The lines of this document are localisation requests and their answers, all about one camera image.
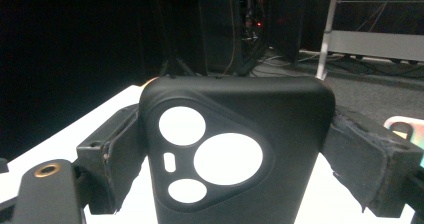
brass screw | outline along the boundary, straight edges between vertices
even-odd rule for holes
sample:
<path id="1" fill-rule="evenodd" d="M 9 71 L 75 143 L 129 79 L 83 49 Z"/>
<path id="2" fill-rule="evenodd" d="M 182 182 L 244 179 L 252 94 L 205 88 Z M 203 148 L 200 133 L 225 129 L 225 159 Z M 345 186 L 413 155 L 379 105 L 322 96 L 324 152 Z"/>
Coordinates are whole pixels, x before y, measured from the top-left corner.
<path id="1" fill-rule="evenodd" d="M 34 172 L 34 176 L 37 178 L 44 178 L 44 177 L 51 176 L 59 171 L 60 171 L 60 165 L 58 163 L 50 163 L 38 168 Z"/>

black phone case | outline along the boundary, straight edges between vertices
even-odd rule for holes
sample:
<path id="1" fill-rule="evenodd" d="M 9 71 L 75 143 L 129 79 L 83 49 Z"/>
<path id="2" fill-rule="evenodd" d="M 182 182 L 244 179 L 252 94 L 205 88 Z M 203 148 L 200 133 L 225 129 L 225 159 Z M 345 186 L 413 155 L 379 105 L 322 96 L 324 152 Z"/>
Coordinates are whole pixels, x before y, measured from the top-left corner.
<path id="1" fill-rule="evenodd" d="M 194 144 L 177 146 L 159 129 L 161 115 L 190 107 L 206 123 Z M 333 117 L 332 91 L 320 80 L 301 78 L 163 77 L 144 89 L 139 106 L 142 142 L 150 162 L 160 224 L 294 223 L 303 194 Z M 194 168 L 198 148 L 211 137 L 239 133 L 253 138 L 263 160 L 249 179 L 216 185 Z M 176 170 L 165 170 L 164 153 L 175 156 Z M 171 183 L 194 179 L 207 189 L 194 203 L 168 193 Z"/>

circular lens hole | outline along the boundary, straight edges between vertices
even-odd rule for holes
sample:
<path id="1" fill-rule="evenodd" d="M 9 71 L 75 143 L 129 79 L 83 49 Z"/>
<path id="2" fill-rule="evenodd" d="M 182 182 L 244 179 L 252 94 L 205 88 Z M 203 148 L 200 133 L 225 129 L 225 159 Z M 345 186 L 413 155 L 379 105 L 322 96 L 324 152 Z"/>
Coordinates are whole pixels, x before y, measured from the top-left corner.
<path id="1" fill-rule="evenodd" d="M 194 155 L 194 168 L 205 181 L 235 185 L 252 177 L 262 164 L 263 153 L 252 138 L 225 133 L 206 140 Z"/>
<path id="2" fill-rule="evenodd" d="M 162 114 L 159 119 L 159 130 L 170 143 L 188 146 L 202 138 L 206 131 L 206 122 L 198 111 L 178 106 Z"/>
<path id="3" fill-rule="evenodd" d="M 180 179 L 168 187 L 169 195 L 181 203 L 195 203 L 202 200 L 207 193 L 206 186 L 194 179 Z"/>

phone mount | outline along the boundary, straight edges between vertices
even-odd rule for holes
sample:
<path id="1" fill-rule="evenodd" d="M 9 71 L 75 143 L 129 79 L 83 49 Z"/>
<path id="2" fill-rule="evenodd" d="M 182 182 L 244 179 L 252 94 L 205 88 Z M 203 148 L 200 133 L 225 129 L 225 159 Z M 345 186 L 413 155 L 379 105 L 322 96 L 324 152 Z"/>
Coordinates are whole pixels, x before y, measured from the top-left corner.
<path id="1" fill-rule="evenodd" d="M 87 204 L 119 211 L 146 155 L 158 223 L 294 223 L 319 152 L 363 208 L 400 217 L 408 203 L 422 221 L 422 150 L 335 108 L 323 82 L 165 77 L 81 143 L 74 163 L 29 170 L 12 223 L 85 223 Z"/>

phone case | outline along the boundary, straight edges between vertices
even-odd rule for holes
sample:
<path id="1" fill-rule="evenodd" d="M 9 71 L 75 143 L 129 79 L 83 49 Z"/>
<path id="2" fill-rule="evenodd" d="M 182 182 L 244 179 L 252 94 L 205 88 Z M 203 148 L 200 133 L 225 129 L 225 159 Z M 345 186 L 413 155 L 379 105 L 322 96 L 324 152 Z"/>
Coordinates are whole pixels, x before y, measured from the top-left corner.
<path id="1" fill-rule="evenodd" d="M 310 77 L 154 80 L 139 113 L 158 222 L 294 223 L 334 108 Z"/>

